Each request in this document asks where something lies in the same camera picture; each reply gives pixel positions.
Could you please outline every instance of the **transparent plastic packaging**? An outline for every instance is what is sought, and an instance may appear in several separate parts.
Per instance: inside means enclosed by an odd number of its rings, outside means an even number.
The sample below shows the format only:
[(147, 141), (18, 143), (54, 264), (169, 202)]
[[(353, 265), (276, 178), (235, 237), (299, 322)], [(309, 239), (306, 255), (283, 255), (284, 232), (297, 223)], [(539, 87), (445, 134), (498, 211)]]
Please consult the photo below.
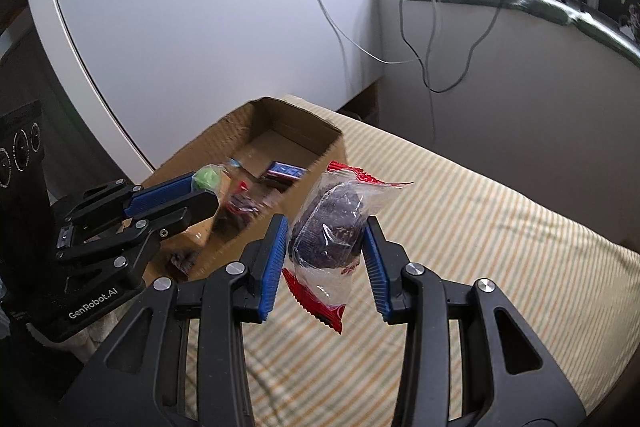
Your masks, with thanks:
[(287, 285), (305, 310), (338, 333), (367, 217), (407, 185), (381, 182), (362, 169), (331, 162), (289, 228), (283, 268)]

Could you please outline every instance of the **black cable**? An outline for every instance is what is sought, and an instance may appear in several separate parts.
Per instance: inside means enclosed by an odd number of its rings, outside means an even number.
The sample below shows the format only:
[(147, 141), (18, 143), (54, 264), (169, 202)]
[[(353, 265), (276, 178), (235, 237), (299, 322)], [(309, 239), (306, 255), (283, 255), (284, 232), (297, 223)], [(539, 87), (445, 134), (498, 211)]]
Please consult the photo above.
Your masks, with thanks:
[(480, 43), (485, 38), (487, 38), (489, 33), (491, 33), (491, 30), (494, 29), (495, 22), (498, 20), (498, 15), (500, 15), (500, 12), (502, 11), (502, 8), (504, 6), (504, 1), (505, 0), (500, 0), (500, 2), (498, 3), (498, 8), (494, 14), (494, 18), (491, 19), (491, 23), (489, 24), (485, 32), (480, 36), (480, 38), (476, 42), (474, 42), (474, 44), (471, 46), (471, 49), (469, 49), (469, 54), (468, 54), (468, 57), (466, 58), (465, 70), (460, 75), (459, 79), (457, 79), (453, 84), (451, 84), (449, 87), (446, 87), (445, 89), (432, 89), (430, 87), (431, 79), (429, 76), (429, 56), (431, 55), (431, 47), (433, 46), (433, 39), (435, 38), (435, 35), (436, 35), (436, 20), (435, 20), (436, 5), (433, 0), (431, 1), (431, 3), (433, 4), (433, 26), (431, 27), (431, 36), (429, 38), (429, 44), (427, 44), (427, 53), (426, 53), (426, 56), (424, 57), (424, 85), (427, 86), (431, 92), (441, 94), (443, 92), (450, 91), (465, 79), (466, 74), (469, 72), (469, 67), (471, 67), (471, 60), (473, 58), (474, 51), (480, 45)]
[(404, 10), (402, 9), (403, 3), (404, 3), (404, 0), (400, 0), (400, 2), (398, 3), (398, 10), (400, 12), (400, 36), (402, 37), (404, 44), (409, 46), (409, 49), (412, 52), (414, 52), (415, 58), (417, 58), (418, 63), (420, 64), (420, 68), (422, 70), (422, 83), (427, 87), (427, 90), (428, 90), (427, 93), (429, 93), (429, 110), (431, 113), (431, 131), (433, 133), (431, 146), (433, 147), (436, 143), (436, 118), (435, 118), (435, 115), (433, 114), (433, 95), (431, 94), (433, 89), (431, 89), (431, 87), (429, 87), (429, 84), (427, 83), (426, 70), (424, 68), (424, 62), (422, 61), (422, 57), (420, 57), (418, 52), (415, 50), (415, 48), (411, 45), (411, 43), (406, 39), (406, 36), (404, 35)]

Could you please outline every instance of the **bed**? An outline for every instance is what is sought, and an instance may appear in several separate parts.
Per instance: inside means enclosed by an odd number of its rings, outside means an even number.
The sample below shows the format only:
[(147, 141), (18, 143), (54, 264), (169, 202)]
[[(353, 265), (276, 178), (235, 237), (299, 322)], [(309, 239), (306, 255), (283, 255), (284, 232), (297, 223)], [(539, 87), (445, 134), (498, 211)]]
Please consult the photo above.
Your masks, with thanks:
[[(640, 343), (637, 253), (399, 137), (293, 96), (285, 100), (338, 126), (350, 164), (383, 180), (414, 182), (378, 215), (386, 238), (443, 279), (495, 280), (587, 411), (601, 402)], [(338, 335), (305, 312), (281, 281), (268, 320), (244, 325), (258, 427), (390, 425), (405, 327), (382, 321), (363, 266), (343, 322)], [(197, 328), (193, 321), (188, 351), (187, 403), (194, 417)], [(454, 418), (462, 397), (455, 328), (451, 340)]]

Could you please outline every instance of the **silver screw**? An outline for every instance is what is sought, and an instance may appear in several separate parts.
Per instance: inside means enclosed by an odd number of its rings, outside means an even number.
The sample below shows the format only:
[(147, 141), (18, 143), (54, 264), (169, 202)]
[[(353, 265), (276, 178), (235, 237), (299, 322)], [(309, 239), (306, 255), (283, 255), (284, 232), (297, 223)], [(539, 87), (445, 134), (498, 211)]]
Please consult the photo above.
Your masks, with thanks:
[(226, 272), (229, 275), (240, 275), (244, 271), (244, 264), (242, 263), (229, 263), (226, 265)]
[(154, 281), (154, 289), (159, 292), (163, 292), (164, 290), (168, 290), (171, 288), (171, 279), (169, 277), (161, 277), (160, 279), (156, 279)]
[(422, 275), (424, 273), (424, 266), (420, 263), (409, 263), (404, 269), (411, 275)]
[(491, 279), (480, 279), (478, 288), (485, 293), (491, 293), (495, 290), (495, 283)]

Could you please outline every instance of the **gray wall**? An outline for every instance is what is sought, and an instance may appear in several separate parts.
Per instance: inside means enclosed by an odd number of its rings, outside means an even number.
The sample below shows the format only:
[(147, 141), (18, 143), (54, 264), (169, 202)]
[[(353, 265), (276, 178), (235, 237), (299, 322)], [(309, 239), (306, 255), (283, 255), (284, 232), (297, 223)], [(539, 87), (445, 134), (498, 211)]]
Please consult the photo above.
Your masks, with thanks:
[[(386, 60), (412, 58), (398, 0), (380, 0)], [(406, 34), (424, 53), (431, 4), (405, 2)], [(434, 87), (464, 68), (494, 8), (442, 5)], [(505, 11), (476, 49), (466, 80), (434, 95), (416, 62), (388, 66), (381, 126), (497, 180), (618, 243), (640, 245), (640, 70), (573, 27)]]

